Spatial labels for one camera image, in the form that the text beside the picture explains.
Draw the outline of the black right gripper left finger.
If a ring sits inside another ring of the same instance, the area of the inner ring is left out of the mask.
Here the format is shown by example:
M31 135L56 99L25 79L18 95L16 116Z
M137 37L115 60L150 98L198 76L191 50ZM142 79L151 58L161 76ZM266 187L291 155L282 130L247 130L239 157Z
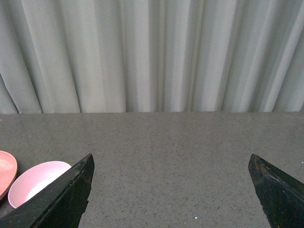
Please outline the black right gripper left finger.
M2 228L77 228L94 174L88 154L30 200L0 219Z

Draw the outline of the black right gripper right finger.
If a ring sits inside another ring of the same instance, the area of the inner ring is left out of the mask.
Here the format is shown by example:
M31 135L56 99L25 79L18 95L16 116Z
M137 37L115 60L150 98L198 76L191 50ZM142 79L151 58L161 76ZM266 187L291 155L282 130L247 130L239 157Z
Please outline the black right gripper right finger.
M252 154L248 170L263 212L272 228L304 226L304 184Z

